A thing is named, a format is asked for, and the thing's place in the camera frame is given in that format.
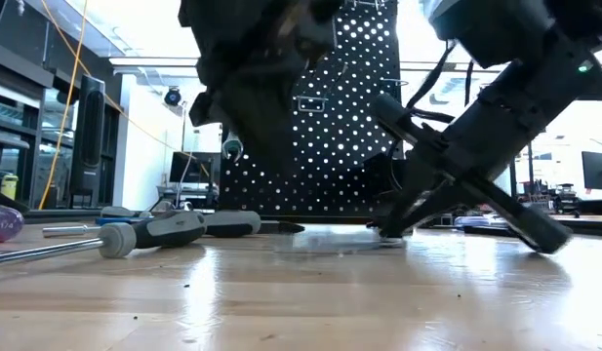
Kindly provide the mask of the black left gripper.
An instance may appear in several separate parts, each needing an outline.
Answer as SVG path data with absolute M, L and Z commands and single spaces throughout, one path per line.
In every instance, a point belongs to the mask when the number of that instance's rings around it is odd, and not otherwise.
M 181 0 L 178 20 L 191 29 L 197 43 L 201 83 L 210 89 L 225 84 L 224 111 L 208 91 L 199 93 L 189 110 L 192 126 L 224 124 L 228 116 L 254 158 L 289 164 L 293 88 L 305 69 L 314 68 L 335 48 L 334 18 L 343 4 Z

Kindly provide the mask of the grey handled nut driver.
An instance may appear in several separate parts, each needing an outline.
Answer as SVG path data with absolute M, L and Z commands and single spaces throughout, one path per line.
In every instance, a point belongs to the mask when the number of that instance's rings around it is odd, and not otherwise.
M 104 258 L 120 258 L 133 250 L 182 247 L 203 236 L 207 224 L 197 212 L 168 212 L 134 224 L 110 222 L 96 238 L 36 249 L 0 253 L 0 264 L 39 260 L 53 256 L 98 250 Z
M 205 214 L 206 234 L 217 238 L 238 238 L 258 233 L 261 228 L 261 217 L 253 211 L 218 211 Z M 100 230 L 98 225 L 75 225 L 61 227 L 45 227 L 44 238 L 84 235 Z

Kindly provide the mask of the grey handled screwdriver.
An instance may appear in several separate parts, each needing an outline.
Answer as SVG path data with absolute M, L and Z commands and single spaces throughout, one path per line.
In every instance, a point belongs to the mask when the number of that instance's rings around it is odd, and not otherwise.
M 119 206 L 104 207 L 100 211 L 101 217 L 152 217 L 149 211 L 136 212 Z

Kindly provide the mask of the silver double prong peg hook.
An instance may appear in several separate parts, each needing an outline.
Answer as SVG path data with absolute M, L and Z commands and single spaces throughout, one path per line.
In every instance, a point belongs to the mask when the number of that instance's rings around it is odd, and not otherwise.
M 297 111 L 304 113 L 322 113 L 325 111 L 326 103 L 329 100 L 329 95 L 332 89 L 338 84 L 339 80 L 348 69 L 348 63 L 344 62 L 341 65 L 341 70 L 338 72 L 332 83 L 326 88 L 326 91 L 319 96 L 294 96 L 294 101 L 297 103 Z

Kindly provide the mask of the black plastic bin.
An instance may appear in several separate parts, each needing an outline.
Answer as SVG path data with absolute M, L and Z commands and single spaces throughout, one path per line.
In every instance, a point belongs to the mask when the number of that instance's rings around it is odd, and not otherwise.
M 363 162 L 363 175 L 367 186 L 375 194 L 400 190 L 404 181 L 407 161 L 379 153 Z

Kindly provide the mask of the round black lamp on stand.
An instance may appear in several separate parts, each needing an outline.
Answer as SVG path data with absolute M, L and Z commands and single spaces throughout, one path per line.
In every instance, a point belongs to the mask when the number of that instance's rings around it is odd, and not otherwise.
M 171 107 L 178 107 L 181 102 L 181 92 L 178 87 L 170 87 L 164 97 L 164 101 Z M 175 151 L 171 165 L 170 181 L 177 184 L 176 205 L 181 201 L 182 185 L 190 165 L 190 156 L 184 152 L 183 146 L 180 151 Z

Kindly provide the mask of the black computer monitor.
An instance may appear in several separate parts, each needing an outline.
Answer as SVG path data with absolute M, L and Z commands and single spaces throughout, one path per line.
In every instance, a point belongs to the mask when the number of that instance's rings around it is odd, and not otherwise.
M 212 183 L 220 180 L 221 155 L 212 152 L 174 152 L 169 181 L 171 183 Z
M 602 153 L 583 151 L 582 171 L 585 188 L 602 190 Z

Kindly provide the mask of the black metal pegboard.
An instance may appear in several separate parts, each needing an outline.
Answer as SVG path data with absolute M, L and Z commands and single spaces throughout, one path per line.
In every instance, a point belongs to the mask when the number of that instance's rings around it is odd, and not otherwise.
M 219 205 L 260 215 L 372 216 L 380 203 L 363 175 L 363 162 L 393 142 L 371 113 L 382 93 L 400 98 L 396 35 L 398 0 L 348 1 L 334 19 L 336 47 L 294 88 L 319 96 L 341 65 L 348 69 L 332 89 L 325 111 L 304 113 L 292 102 L 292 156 L 284 175 L 246 148 L 239 162 L 221 163 Z

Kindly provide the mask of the clear safety glasses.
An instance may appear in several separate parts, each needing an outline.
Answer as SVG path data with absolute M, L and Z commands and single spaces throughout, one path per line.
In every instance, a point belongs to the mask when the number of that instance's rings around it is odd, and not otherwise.
M 150 210 L 152 216 L 160 216 L 170 212 L 192 211 L 193 206 L 190 202 L 180 201 L 177 205 L 168 199 L 158 201 Z

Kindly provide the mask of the black pipe stand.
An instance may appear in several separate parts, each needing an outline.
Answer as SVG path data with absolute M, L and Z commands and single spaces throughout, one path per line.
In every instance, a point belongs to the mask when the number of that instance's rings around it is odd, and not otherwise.
M 534 178 L 534 165 L 533 165 L 533 148 L 532 148 L 532 142 L 529 142 L 527 145 L 527 153 L 528 153 L 528 160 L 527 160 L 527 164 L 528 164 L 528 175 L 529 175 L 529 181 L 528 181 L 528 192 L 529 195 L 534 195 L 535 194 L 535 178 Z

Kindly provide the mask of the black tower fan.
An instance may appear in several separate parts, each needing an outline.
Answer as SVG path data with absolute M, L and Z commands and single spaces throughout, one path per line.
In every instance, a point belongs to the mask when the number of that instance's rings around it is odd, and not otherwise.
M 83 75 L 79 90 L 77 123 L 73 143 L 70 193 L 90 196 L 96 202 L 100 188 L 100 153 L 105 84 Z

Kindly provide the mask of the glass shelf cabinet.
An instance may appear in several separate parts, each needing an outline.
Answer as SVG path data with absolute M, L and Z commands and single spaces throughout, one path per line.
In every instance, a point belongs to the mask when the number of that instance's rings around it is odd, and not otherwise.
M 0 44 L 0 184 L 16 175 L 15 200 L 33 210 L 53 208 L 67 181 L 72 131 L 60 122 L 73 107 L 59 101 L 65 91 L 54 70 Z

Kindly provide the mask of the yellow-green container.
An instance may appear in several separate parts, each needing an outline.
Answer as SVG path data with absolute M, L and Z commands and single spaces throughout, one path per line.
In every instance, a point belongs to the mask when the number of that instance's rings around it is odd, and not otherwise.
M 17 196 L 19 178 L 13 174 L 5 174 L 1 178 L 0 192 L 11 200 Z

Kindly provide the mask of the blue handled screwdriver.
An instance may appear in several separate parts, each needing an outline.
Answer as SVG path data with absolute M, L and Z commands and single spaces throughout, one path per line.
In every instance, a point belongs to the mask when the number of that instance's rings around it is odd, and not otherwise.
M 457 228 L 465 228 L 466 226 L 492 226 L 492 227 L 507 227 L 506 220 L 500 216 L 487 215 L 469 215 L 459 216 L 454 219 L 453 225 Z

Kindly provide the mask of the black aluminium table frame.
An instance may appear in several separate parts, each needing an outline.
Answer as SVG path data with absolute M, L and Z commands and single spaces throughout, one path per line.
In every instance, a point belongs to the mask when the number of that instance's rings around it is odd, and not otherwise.
M 23 215 L 26 224 L 93 221 L 99 216 L 100 210 L 30 210 Z M 367 224 L 372 220 L 368 216 L 333 215 L 262 214 L 261 218 L 298 224 Z M 556 215 L 554 219 L 571 228 L 575 234 L 602 237 L 602 216 L 573 218 Z

